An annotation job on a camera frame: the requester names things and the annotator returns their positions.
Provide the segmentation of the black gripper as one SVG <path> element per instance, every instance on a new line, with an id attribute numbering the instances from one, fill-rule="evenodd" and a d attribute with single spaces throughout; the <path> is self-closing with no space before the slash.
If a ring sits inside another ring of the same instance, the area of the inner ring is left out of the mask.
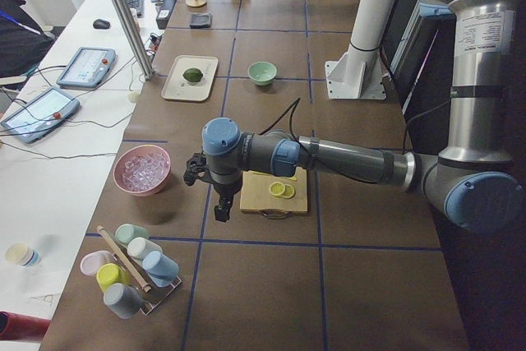
<path id="1" fill-rule="evenodd" d="M 219 195 L 219 203 L 214 207 L 215 219 L 219 222 L 228 222 L 230 218 L 230 207 L 233 199 L 242 189 L 242 182 L 236 181 L 228 184 L 214 183 L 214 190 Z"/>

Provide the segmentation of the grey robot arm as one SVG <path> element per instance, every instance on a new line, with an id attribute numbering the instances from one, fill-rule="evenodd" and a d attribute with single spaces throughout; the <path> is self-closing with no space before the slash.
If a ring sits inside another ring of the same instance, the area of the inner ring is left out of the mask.
<path id="1" fill-rule="evenodd" d="M 491 233 L 521 213 L 524 189 L 508 173 L 502 145 L 504 96 L 514 24 L 525 0 L 419 0 L 425 17 L 455 20 L 449 135 L 437 155 L 404 152 L 378 114 L 353 116 L 354 141 L 344 143 L 292 131 L 242 131 L 230 118 L 209 121 L 195 171 L 219 194 L 215 218 L 225 222 L 243 174 L 291 176 L 303 168 L 372 185 L 420 192 L 451 223 Z"/>

